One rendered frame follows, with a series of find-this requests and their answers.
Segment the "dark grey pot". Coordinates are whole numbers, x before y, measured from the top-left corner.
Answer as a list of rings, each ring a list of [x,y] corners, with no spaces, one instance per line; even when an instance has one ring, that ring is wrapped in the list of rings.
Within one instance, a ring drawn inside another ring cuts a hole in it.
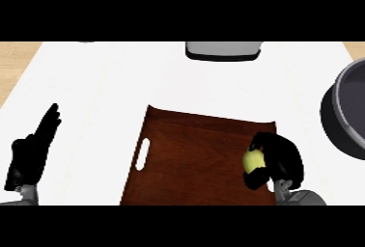
[[[341,70],[322,97],[319,116],[332,145],[365,160],[365,58]]]

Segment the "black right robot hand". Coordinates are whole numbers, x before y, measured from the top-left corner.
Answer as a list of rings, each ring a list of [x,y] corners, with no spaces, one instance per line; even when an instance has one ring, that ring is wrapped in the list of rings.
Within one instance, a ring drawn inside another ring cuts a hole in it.
[[[245,186],[257,190],[269,180],[290,180],[290,189],[298,189],[304,180],[304,165],[296,144],[281,135],[259,132],[247,153],[256,153],[262,163],[244,171]]]

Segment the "yellow lemon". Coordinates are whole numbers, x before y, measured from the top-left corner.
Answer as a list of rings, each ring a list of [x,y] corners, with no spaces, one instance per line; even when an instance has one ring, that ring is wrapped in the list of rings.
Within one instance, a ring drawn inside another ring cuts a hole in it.
[[[264,167],[263,153],[260,150],[245,151],[242,155],[244,171],[250,174],[257,168]]]

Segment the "grey and black appliance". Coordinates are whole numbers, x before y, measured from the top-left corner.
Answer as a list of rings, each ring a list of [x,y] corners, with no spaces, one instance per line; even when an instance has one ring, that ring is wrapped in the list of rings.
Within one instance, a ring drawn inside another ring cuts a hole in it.
[[[262,53],[260,41],[188,41],[185,55],[211,62],[254,61]]]

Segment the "brown wooden tray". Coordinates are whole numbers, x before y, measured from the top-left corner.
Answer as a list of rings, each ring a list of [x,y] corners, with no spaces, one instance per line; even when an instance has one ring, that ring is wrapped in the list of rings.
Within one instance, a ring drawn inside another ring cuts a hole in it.
[[[273,193],[244,183],[242,154],[254,123],[146,108],[140,141],[149,142],[143,166],[131,167],[121,204],[137,206],[272,206]]]

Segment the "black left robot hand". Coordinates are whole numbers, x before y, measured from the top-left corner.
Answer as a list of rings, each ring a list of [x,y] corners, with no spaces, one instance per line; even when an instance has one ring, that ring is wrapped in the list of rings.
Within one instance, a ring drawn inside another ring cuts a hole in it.
[[[12,162],[6,177],[4,190],[15,191],[24,185],[35,185],[43,176],[49,148],[61,125],[59,105],[52,104],[35,132],[12,144]]]

